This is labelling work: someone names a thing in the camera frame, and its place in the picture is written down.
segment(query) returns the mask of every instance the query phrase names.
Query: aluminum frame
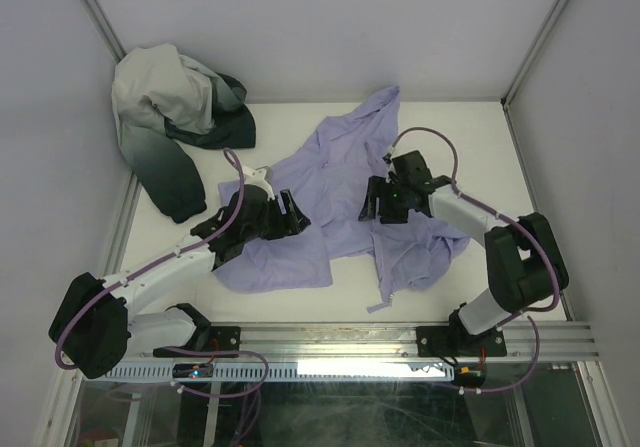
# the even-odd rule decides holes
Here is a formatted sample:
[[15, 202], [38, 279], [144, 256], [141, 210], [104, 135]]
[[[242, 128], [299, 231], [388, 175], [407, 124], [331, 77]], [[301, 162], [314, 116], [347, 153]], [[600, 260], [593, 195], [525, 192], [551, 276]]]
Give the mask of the aluminum frame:
[[[98, 0], [80, 1], [94, 22], [114, 60], [116, 62], [120, 61], [124, 55], [126, 55], [126, 51], [120, 43], [118, 36]], [[511, 125], [511, 119], [508, 113], [509, 106], [516, 97], [522, 84], [526, 81], [537, 58], [542, 53], [546, 42], [549, 40], [570, 1], [571, 0], [556, 0], [502, 101], [514, 147], [521, 168], [523, 169], [529, 195], [534, 207], [536, 206], [535, 199], [537, 196], [521, 155], [517, 136]], [[110, 248], [101, 264], [103, 266], [103, 274], [116, 272], [120, 267], [133, 214], [135, 213], [139, 191], [140, 183], [133, 173], [131, 173], [123, 190], [122, 207], [116, 213]], [[569, 315], [571, 314], [570, 306], [568, 306], [567, 303], [565, 303], [565, 310]], [[611, 397], [604, 373], [602, 372], [601, 366], [596, 362], [598, 360], [597, 349], [588, 325], [580, 322], [548, 321], [542, 321], [538, 324], [542, 337], [541, 362], [578, 361], [579, 373], [585, 385], [585, 399], [591, 407], [594, 423], [601, 436], [602, 444], [616, 447], [631, 445], [620, 420], [617, 408], [615, 407], [615, 402]], [[270, 325], [274, 329], [277, 327], [274, 324]], [[345, 354], [345, 349], [350, 349], [355, 346], [359, 346], [356, 348], [357, 355], [372, 355], [376, 359], [387, 357], [397, 359], [398, 355], [403, 359], [407, 359], [407, 357], [411, 359], [414, 355], [417, 356], [415, 338], [411, 337], [411, 331], [414, 332], [415, 337], [415, 330], [412, 329], [414, 329], [416, 324], [396, 324], [395, 326], [366, 324], [366, 327], [362, 325], [354, 327], [354, 325], [355, 324], [315, 324], [314, 328], [316, 330], [309, 331], [302, 330], [309, 327], [307, 324], [287, 324], [286, 327], [280, 326], [279, 330], [272, 330], [271, 333], [268, 333], [268, 329], [261, 330], [257, 328], [257, 326], [246, 325], [243, 332], [243, 342], [247, 348], [262, 349], [263, 351], [270, 349], [268, 357], [274, 360], [275, 358], [282, 357], [291, 358], [296, 355], [334, 356], [339, 353]], [[357, 337], [357, 333], [362, 333], [363, 328], [369, 329], [370, 331], [367, 339], [348, 338], [349, 335], [355, 335]], [[320, 339], [314, 338], [314, 335], [324, 335], [326, 337], [327, 332], [333, 332], [335, 335], [330, 344], [318, 343]], [[531, 335], [531, 329], [528, 323], [526, 325], [509, 325], [505, 328], [505, 339], [511, 355], [502, 360], [490, 359], [490, 362], [520, 363], [531, 355], [533, 351], [533, 336]], [[74, 372], [59, 371], [56, 374], [55, 381], [45, 404], [42, 420], [36, 432], [35, 445], [44, 447], [58, 447], [63, 445], [68, 433], [69, 424], [73, 418], [75, 401], [80, 390], [80, 379], [81, 375]]]

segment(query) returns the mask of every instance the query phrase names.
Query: purple garment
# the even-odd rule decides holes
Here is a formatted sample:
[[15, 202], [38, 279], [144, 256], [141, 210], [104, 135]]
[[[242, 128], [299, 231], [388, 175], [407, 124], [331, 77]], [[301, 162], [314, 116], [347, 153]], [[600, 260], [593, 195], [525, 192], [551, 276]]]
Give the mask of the purple garment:
[[[254, 240], [215, 271], [239, 292], [331, 285], [330, 259], [374, 255], [382, 300], [424, 289], [448, 270], [469, 239], [446, 223], [411, 213], [404, 225], [358, 222], [371, 175], [386, 176], [382, 160], [398, 134], [400, 89], [383, 89], [353, 112], [327, 117], [291, 157], [272, 167], [275, 191], [290, 189], [311, 226], [280, 240]], [[227, 203], [237, 182], [219, 185]]]

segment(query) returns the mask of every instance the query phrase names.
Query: gradient garment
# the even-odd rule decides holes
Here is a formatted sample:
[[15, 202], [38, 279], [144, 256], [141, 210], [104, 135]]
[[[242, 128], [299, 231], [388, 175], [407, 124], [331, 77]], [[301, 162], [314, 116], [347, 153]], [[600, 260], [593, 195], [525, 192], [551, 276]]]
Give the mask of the gradient garment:
[[[458, 230], [415, 213], [404, 225], [358, 222], [369, 177], [388, 170], [382, 157], [398, 134], [399, 92], [381, 90], [350, 114], [327, 117], [294, 155], [272, 167], [274, 190], [290, 189], [311, 226], [245, 245], [215, 271], [227, 287], [247, 293], [325, 287], [332, 283], [330, 259], [368, 253], [376, 259], [385, 306], [394, 292], [425, 289], [444, 275], [469, 242]], [[223, 203], [237, 188], [237, 182], [219, 185]]]
[[178, 54], [171, 44], [134, 49], [116, 66], [111, 101], [120, 151], [174, 222], [207, 206], [195, 164], [171, 139], [206, 149], [255, 147], [246, 94], [236, 79]]

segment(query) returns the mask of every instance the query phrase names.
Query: white wall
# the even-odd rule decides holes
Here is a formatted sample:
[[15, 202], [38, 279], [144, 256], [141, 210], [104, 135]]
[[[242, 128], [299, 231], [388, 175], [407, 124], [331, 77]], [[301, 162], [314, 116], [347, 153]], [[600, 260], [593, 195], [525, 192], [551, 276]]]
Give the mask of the white wall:
[[113, 60], [79, 0], [0, 0], [0, 444], [30, 445], [55, 369], [47, 331], [95, 270], [127, 170]]
[[500, 98], [554, 0], [99, 0], [124, 47], [174, 42], [253, 102]]
[[568, 294], [640, 445], [640, 0], [573, 0], [513, 106]]

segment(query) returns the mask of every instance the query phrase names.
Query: glass panel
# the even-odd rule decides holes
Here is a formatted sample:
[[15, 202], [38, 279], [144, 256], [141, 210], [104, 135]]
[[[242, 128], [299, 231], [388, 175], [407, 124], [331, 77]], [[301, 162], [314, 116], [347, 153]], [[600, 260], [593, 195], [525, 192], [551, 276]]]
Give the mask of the glass panel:
[[[491, 384], [504, 385], [527, 367], [489, 365], [488, 377]], [[215, 393], [241, 392], [247, 385], [189, 384]], [[540, 365], [522, 389], [479, 396], [460, 396], [456, 389], [428, 382], [271, 382], [260, 392], [259, 401], [250, 396], [243, 407], [242, 398], [218, 401], [178, 395], [168, 385], [85, 382], [67, 445], [599, 445], [570, 365]], [[240, 442], [238, 430], [249, 430]]]

